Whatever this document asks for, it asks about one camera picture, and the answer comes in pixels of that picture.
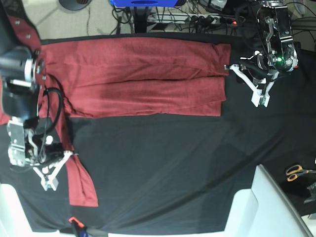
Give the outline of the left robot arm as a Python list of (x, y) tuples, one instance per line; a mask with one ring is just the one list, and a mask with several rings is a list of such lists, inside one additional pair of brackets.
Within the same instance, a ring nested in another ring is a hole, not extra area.
[(252, 46), (251, 57), (241, 57), (236, 64), (225, 65), (253, 92), (260, 103), (269, 99), (275, 81), (298, 67), (298, 56), (290, 25), (288, 7), (282, 0), (260, 0), (254, 17), (259, 46)]

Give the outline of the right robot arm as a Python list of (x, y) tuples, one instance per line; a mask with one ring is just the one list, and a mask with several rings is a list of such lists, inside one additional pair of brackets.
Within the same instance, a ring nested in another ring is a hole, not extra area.
[[(40, 49), (21, 42), (1, 4), (0, 101), (2, 112), (10, 117), (7, 123), (9, 161), (12, 166), (34, 170), (45, 190), (56, 190), (57, 175), (74, 153), (64, 150), (61, 143), (53, 143), (49, 135), (58, 124), (63, 96), (60, 89), (47, 88), (36, 81), (43, 65)], [(42, 96), (49, 97), (50, 93), (58, 96), (57, 112), (52, 124), (46, 124), (43, 133), (37, 133), (39, 101)]]

